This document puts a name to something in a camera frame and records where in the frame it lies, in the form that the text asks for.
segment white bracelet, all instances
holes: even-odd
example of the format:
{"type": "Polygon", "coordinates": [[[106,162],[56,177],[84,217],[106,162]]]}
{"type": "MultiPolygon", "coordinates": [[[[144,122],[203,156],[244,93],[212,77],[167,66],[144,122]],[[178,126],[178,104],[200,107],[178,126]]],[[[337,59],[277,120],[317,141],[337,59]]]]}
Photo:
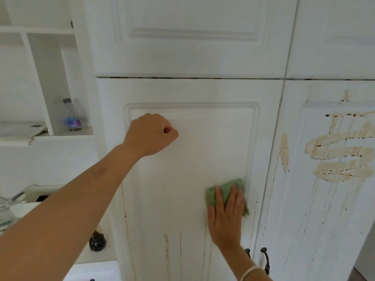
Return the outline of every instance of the white bracelet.
{"type": "Polygon", "coordinates": [[[254,265],[253,267],[249,268],[241,277],[240,281],[243,281],[245,279],[245,277],[250,273],[252,272],[253,270],[255,269],[261,269],[259,266],[257,265],[254,265]]]}

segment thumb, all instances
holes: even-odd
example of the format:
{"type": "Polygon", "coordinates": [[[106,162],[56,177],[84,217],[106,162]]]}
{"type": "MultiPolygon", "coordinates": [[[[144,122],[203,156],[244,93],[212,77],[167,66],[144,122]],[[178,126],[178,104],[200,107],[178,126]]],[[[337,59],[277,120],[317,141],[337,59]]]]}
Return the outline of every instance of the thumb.
{"type": "Polygon", "coordinates": [[[172,143],[173,141],[175,141],[178,136],[179,136],[179,132],[174,128],[172,128],[171,131],[169,131],[168,133],[165,133],[164,135],[164,137],[166,138],[168,142],[168,145],[172,143]]]}
{"type": "Polygon", "coordinates": [[[215,227],[215,207],[213,205],[209,205],[208,218],[209,218],[209,230],[211,231],[215,227]]]}

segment gray floor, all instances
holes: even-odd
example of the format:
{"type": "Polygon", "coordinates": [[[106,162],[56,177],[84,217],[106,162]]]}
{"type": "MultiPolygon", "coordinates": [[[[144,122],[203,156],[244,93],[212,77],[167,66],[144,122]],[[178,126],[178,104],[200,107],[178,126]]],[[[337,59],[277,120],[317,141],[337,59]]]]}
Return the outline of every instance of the gray floor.
{"type": "Polygon", "coordinates": [[[366,279],[363,278],[363,276],[357,271],[357,269],[353,268],[348,281],[366,281],[366,279]]]}

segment upper cabinet door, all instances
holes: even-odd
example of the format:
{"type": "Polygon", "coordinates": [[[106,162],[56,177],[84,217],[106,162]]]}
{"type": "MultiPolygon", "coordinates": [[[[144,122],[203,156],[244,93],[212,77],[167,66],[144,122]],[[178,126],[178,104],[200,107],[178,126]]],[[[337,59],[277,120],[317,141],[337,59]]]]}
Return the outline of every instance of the upper cabinet door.
{"type": "Polygon", "coordinates": [[[97,76],[281,78],[297,0],[84,0],[97,76]]]}
{"type": "Polygon", "coordinates": [[[374,90],[285,82],[254,257],[274,280],[348,279],[375,219],[374,90]]]}
{"type": "Polygon", "coordinates": [[[288,78],[375,79],[375,0],[299,0],[288,78]]]}
{"type": "Polygon", "coordinates": [[[210,239],[205,189],[246,181],[250,216],[241,243],[253,252],[282,80],[97,82],[108,149],[145,113],[161,114],[180,133],[133,167],[116,198],[115,243],[126,280],[235,280],[210,239]]]}

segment cleaning cloth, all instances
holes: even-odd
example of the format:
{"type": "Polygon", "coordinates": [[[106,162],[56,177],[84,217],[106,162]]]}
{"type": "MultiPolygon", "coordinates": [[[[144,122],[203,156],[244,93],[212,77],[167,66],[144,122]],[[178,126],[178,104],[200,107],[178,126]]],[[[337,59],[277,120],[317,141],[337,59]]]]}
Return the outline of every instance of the cleaning cloth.
{"type": "MultiPolygon", "coordinates": [[[[221,195],[223,197],[224,207],[227,205],[229,194],[230,194],[231,187],[232,187],[233,184],[235,184],[237,186],[237,191],[241,189],[242,192],[245,193],[245,183],[241,178],[233,179],[233,180],[228,181],[228,182],[226,182],[222,185],[219,185],[221,195]]],[[[216,207],[215,188],[216,188],[216,185],[211,186],[211,187],[206,189],[206,204],[207,204],[207,207],[209,205],[213,205],[213,206],[216,207]]],[[[246,217],[249,214],[250,214],[249,208],[247,207],[247,202],[245,200],[245,205],[244,205],[244,208],[243,208],[242,216],[246,217]]]]}

